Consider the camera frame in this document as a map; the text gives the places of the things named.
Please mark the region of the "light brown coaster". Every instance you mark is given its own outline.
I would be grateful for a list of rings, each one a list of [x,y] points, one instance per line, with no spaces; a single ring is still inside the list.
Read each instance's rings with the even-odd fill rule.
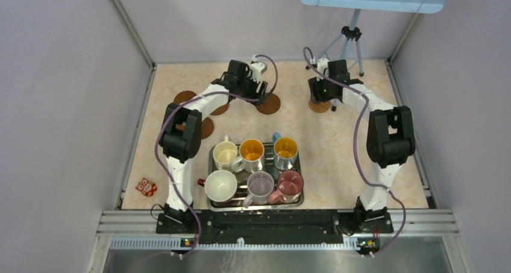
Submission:
[[[313,101],[309,101],[309,108],[315,113],[325,113],[329,111],[331,102],[320,102],[315,104]]]

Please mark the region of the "white red-bottom cup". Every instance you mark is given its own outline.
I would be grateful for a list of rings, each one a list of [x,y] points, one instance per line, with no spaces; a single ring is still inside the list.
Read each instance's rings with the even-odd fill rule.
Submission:
[[[230,201],[238,188],[236,176],[227,170],[214,171],[207,178],[198,179],[197,184],[204,188],[209,200],[219,203]]]

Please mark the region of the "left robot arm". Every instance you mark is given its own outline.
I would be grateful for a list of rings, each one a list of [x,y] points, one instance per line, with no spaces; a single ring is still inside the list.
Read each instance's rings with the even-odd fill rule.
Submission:
[[[193,209],[192,164],[201,146],[202,122],[216,109],[234,99],[255,105],[265,100],[267,65],[254,56],[250,63],[231,60],[219,78],[197,96],[181,104],[170,103],[154,145],[154,154],[169,179],[168,197],[158,215],[156,233],[201,232]]]

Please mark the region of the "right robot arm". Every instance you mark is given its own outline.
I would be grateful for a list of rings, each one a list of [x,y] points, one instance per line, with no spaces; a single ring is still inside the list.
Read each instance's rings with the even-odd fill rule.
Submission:
[[[352,79],[345,60],[310,60],[307,67],[316,72],[309,79],[310,100],[323,104],[331,100],[352,107],[358,114],[353,139],[358,139],[362,120],[367,120],[366,151],[371,172],[362,175],[366,184],[358,196],[353,214],[340,222],[344,234],[392,232],[387,198],[392,196],[394,178],[416,144],[412,112],[407,106],[394,106],[375,95],[359,79]]]

